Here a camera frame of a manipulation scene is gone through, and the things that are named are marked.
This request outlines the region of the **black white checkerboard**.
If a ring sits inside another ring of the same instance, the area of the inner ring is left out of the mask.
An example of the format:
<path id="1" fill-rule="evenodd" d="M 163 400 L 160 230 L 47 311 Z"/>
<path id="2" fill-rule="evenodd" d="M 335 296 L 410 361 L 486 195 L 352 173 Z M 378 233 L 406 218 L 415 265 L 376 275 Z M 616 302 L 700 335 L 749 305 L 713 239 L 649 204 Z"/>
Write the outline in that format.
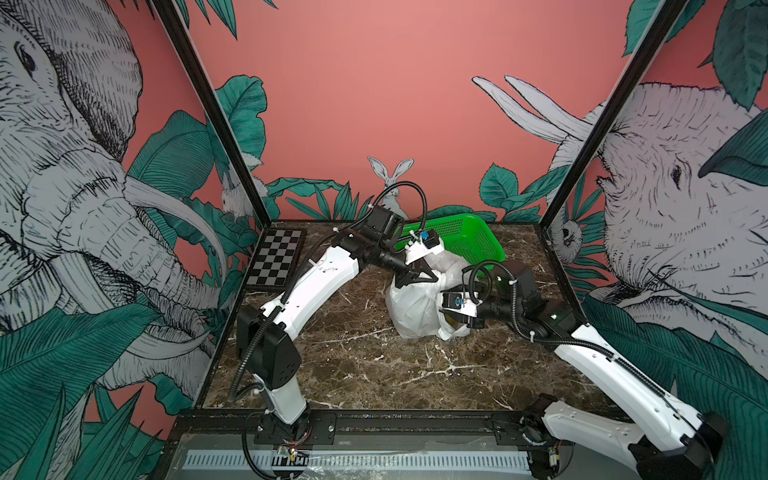
<path id="1" fill-rule="evenodd" d="M 304 229 L 270 228 L 259 241 L 245 288 L 281 292 L 293 278 L 306 238 Z"/>

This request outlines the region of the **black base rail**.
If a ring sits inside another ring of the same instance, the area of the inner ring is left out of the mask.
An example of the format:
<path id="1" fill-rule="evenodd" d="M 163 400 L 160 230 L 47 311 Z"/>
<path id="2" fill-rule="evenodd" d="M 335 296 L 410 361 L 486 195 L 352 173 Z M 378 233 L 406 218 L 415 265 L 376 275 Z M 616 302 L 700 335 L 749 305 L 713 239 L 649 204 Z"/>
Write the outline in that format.
<path id="1" fill-rule="evenodd" d="M 510 410 L 332 410 L 311 409 L 293 424 L 273 414 L 246 409 L 190 409 L 177 417 L 169 435 L 238 435 L 243 430 L 267 445 L 301 440 L 305 445 L 338 445 L 343 435 L 405 434 L 488 436 L 498 446 L 522 449 L 556 446 L 560 442 L 540 433 L 532 437 L 520 423 L 522 414 Z"/>

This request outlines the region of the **white plastic bag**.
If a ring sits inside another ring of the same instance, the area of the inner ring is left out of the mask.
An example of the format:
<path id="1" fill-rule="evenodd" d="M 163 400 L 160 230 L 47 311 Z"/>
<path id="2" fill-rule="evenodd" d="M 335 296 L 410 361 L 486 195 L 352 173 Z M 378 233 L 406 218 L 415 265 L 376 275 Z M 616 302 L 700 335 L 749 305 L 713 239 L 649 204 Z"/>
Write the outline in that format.
<path id="1" fill-rule="evenodd" d="M 436 336 L 443 341 L 469 336 L 471 330 L 462 323 L 447 320 L 439 311 L 442 291 L 459 286 L 463 269 L 470 263 L 450 251 L 428 254 L 424 257 L 434 271 L 435 283 L 415 283 L 397 288 L 392 283 L 385 303 L 398 334 L 405 339 Z"/>

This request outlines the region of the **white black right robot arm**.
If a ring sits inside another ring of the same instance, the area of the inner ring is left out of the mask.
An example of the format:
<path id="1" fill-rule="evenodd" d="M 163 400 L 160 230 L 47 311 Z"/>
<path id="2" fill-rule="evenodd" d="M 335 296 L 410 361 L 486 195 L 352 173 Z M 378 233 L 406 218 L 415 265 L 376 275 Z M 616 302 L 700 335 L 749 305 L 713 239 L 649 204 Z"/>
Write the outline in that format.
<path id="1" fill-rule="evenodd" d="M 500 321 L 521 339 L 552 350 L 629 417 L 618 421 L 542 394 L 518 419 L 529 444 L 578 444 L 643 479 L 704 479 L 713 473 L 728 422 L 715 412 L 700 413 L 661 387 L 567 303 L 544 299 L 526 265 L 486 260 L 468 266 L 458 285 L 439 294 L 437 306 L 470 329 Z"/>

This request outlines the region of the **left black frame post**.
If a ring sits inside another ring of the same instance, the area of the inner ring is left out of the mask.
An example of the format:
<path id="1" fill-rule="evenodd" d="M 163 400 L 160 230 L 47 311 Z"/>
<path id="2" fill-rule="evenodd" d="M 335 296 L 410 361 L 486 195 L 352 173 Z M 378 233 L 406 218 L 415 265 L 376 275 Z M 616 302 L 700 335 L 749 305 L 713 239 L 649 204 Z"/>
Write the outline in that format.
<path id="1" fill-rule="evenodd" d="M 260 227 L 269 227 L 272 223 L 267 209 L 253 183 L 253 177 L 247 169 L 242 151 L 234 132 L 224 114 L 210 78 L 195 50 L 193 42 L 183 23 L 183 18 L 175 1 L 153 0 L 151 2 L 164 30 L 181 61 L 184 70 L 199 98 L 204 112 L 222 144 L 222 148 L 234 167 L 235 173 L 248 198 L 248 204 Z"/>

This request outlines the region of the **green plastic basket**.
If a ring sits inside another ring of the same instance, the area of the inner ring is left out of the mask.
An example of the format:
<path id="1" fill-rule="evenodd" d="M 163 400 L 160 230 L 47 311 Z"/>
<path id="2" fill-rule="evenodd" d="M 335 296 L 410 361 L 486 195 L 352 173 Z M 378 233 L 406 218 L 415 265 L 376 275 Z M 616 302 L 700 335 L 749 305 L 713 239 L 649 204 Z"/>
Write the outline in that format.
<path id="1" fill-rule="evenodd" d="M 470 264 L 483 260 L 505 261 L 506 254 L 490 227 L 474 214 L 455 214 L 426 221 L 427 230 L 435 230 L 445 249 L 463 257 Z"/>

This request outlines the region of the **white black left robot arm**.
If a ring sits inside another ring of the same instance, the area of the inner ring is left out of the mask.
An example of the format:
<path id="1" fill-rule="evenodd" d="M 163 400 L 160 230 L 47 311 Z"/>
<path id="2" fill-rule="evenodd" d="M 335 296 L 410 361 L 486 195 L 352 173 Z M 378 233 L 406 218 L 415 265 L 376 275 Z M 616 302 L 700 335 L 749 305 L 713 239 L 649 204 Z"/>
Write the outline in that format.
<path id="1" fill-rule="evenodd" d="M 240 363 L 228 399 L 256 391 L 278 422 L 290 427 L 303 422 L 309 407 L 298 385 L 301 357 L 294 340 L 316 311 L 368 266 L 392 272 L 398 287 L 438 280 L 427 256 L 445 250 L 440 235 L 425 222 L 408 234 L 403 230 L 402 217 L 372 206 L 362 219 L 331 234 L 329 248 L 282 294 L 241 311 L 236 330 Z"/>

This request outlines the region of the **right black frame post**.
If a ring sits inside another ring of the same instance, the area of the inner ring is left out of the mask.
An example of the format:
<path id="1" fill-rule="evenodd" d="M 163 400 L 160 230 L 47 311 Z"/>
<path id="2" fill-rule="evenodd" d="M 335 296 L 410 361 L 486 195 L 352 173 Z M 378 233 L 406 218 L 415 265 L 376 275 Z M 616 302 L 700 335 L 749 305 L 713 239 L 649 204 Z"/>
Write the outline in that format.
<path id="1" fill-rule="evenodd" d="M 571 191 L 582 178 L 592 159 L 596 156 L 598 147 L 607 137 L 612 125 L 652 64 L 658 50 L 666 41 L 669 32 L 674 27 L 686 5 L 687 1 L 685 0 L 661 1 L 654 11 L 631 60 L 627 64 L 611 96 L 605 103 L 596 125 L 580 147 L 578 155 L 565 176 L 563 183 L 539 221 L 538 227 L 540 229 L 546 229 L 551 226 Z"/>

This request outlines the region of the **black frame post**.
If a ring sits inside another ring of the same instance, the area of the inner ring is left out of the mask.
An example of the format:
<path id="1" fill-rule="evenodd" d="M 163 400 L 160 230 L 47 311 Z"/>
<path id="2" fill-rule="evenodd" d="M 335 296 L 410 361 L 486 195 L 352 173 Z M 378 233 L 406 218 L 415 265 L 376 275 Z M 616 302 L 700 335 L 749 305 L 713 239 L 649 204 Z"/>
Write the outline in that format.
<path id="1" fill-rule="evenodd" d="M 175 1 L 153 0 L 151 2 L 164 30 L 181 61 L 184 70 L 199 98 L 204 112 L 222 144 L 222 148 L 234 167 L 235 173 L 248 198 L 248 204 L 260 227 L 269 227 L 272 223 L 267 209 L 253 183 L 253 177 L 247 169 L 242 151 L 234 132 L 224 114 L 210 78 L 195 50 L 193 42 L 183 23 L 183 18 Z"/>
<path id="2" fill-rule="evenodd" d="M 596 156 L 598 147 L 607 137 L 612 125 L 652 64 L 658 50 L 666 41 L 669 32 L 674 27 L 686 5 L 687 1 L 685 0 L 661 1 L 654 11 L 631 60 L 627 64 L 611 96 L 605 103 L 596 125 L 580 147 L 578 155 L 565 176 L 563 183 L 539 221 L 538 227 L 540 229 L 546 229 L 551 226 L 571 191 L 582 178 L 592 159 Z"/>

